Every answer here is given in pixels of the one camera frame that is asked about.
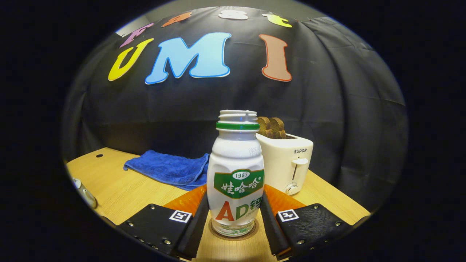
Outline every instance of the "pink letter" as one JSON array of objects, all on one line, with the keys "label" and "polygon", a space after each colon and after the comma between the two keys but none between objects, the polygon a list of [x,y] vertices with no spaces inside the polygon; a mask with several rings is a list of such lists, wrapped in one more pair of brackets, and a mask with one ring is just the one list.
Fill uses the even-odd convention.
[{"label": "pink letter", "polygon": [[145,31],[146,28],[149,28],[149,27],[151,27],[151,26],[153,26],[153,25],[154,25],[154,23],[151,23],[151,24],[148,24],[147,26],[143,26],[143,27],[141,27],[140,29],[135,30],[133,33],[131,33],[131,35],[128,37],[128,39],[126,39],[126,41],[125,41],[119,48],[122,48],[122,47],[124,47],[125,45],[127,45],[127,44],[133,42],[133,40],[134,40],[134,38],[135,38],[136,36],[142,34],[142,33]]}]

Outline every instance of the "bottle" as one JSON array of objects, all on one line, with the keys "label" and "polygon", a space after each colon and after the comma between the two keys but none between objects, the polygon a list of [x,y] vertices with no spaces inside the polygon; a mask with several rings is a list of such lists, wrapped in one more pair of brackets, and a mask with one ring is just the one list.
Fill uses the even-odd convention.
[{"label": "bottle", "polygon": [[212,228],[242,236],[254,227],[264,191],[264,158],[256,132],[257,113],[222,110],[207,169],[207,199]]}]

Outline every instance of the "toaster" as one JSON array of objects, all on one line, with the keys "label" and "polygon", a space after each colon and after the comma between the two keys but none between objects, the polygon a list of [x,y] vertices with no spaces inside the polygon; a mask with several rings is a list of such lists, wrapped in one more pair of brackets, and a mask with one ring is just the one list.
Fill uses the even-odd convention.
[{"label": "toaster", "polygon": [[286,139],[272,139],[256,133],[264,157],[264,182],[293,195],[302,188],[314,143],[298,136],[286,136]]}]

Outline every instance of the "orange letter a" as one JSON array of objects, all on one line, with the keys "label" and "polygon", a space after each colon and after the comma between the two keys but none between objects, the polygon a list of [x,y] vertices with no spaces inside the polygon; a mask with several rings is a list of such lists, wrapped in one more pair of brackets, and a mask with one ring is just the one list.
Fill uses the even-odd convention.
[{"label": "orange letter a", "polygon": [[234,221],[232,211],[230,209],[230,203],[228,201],[225,201],[225,204],[223,204],[222,209],[220,210],[219,214],[215,218],[216,220],[222,220],[224,218],[228,218],[228,221]]}]

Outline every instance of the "toaster knob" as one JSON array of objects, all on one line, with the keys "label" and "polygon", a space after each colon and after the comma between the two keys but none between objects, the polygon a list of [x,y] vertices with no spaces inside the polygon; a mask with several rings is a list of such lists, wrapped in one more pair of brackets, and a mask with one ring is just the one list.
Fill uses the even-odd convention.
[{"label": "toaster knob", "polygon": [[295,159],[292,162],[295,165],[305,165],[305,164],[309,163],[309,161],[307,159]]},{"label": "toaster knob", "polygon": [[288,195],[296,194],[298,193],[298,187],[295,185],[289,186],[285,189],[285,193]]}]

